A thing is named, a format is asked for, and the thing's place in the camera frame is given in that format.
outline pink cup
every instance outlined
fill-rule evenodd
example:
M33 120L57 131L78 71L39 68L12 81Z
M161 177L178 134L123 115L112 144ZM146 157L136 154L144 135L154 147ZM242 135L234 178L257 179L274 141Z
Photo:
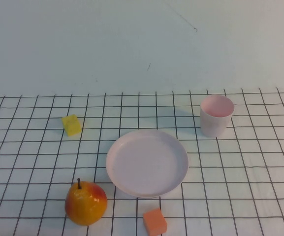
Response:
M201 131L207 137L217 137L225 131L235 105L221 95L209 95L201 103Z

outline plate rim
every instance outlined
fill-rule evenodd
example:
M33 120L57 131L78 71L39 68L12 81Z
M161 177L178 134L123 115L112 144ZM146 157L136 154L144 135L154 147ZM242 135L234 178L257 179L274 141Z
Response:
M182 152L185 154L185 155L182 155L182 156L185 156L185 157L186 157L186 158L184 157L184 160L183 160L183 161L185 162L187 168L185 168L186 171L184 172L181 181L180 181L178 184L173 185L173 187L172 187L171 189L169 189L167 192L162 193L162 194L160 194L160 195L145 196L145 195L136 195L136 194L132 194L132 193L130 193L130 192L127 192L126 189L123 189L123 188L117 186L117 185L114 183L114 181L113 181L114 178L112 178L112 175L110 175L110 173L109 173L109 172L110 172L110 169L112 168L112 165L108 164L108 163L111 162L111 161L110 161L110 158L111 158L110 151L112 150L112 148L114 148L115 146L117 146L118 143L120 143L121 140L123 140L126 136L132 135L132 133L140 133L140 132L147 132L147 131L151 131L151 132L153 132L153 133L155 132L155 133L158 133L158 134L163 134L163 135L169 136L169 137L172 138L174 141L176 141L176 143L181 147ZM186 175L187 175L187 172L188 172L188 170L189 170L189 157L188 157L188 153L187 153L186 149L184 148L184 146L182 145L182 143L181 143L178 139L176 139L175 137L173 137L172 135L170 135L170 134L168 134L168 133L166 133L166 132L164 132L164 131L158 130L158 129L137 129L137 130L134 130L134 131L131 131L131 132L128 132L128 133L124 134L123 136L121 136L120 138L118 138L118 139L112 144L112 146L110 147L110 149L109 149L109 151L108 151L108 153L107 153L107 157L106 157L106 170L107 170L107 174L108 174L108 176L109 176L111 182L112 182L117 188L119 188L121 191L123 191L123 192L125 192L125 193L127 193L127 194L129 194L129 195L131 195L131 196L134 196L134 197L145 198L145 199L147 199L147 198L156 198L156 197L163 196L163 195L165 195L165 194L167 194L167 193L173 191L176 187L178 187L178 186L183 182L183 180L185 179L185 177L186 177Z

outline pink plate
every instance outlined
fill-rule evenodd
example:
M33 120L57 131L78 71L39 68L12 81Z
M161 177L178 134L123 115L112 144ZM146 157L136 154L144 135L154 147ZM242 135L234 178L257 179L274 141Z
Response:
M137 130L120 137L110 148L106 168L122 191L154 198L176 188L186 176L186 150L171 135L158 130Z

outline orange cube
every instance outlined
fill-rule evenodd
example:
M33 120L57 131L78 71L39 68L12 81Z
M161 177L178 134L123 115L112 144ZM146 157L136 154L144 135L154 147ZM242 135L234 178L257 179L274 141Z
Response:
M157 236L167 232L167 222L160 208L144 213L143 221L149 236Z

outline yellow cube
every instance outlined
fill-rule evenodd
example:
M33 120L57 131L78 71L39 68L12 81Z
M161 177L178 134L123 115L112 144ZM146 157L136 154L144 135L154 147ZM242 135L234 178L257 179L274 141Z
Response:
M62 123L68 136L78 134L79 132L82 131L81 125L77 120L76 115L62 117Z

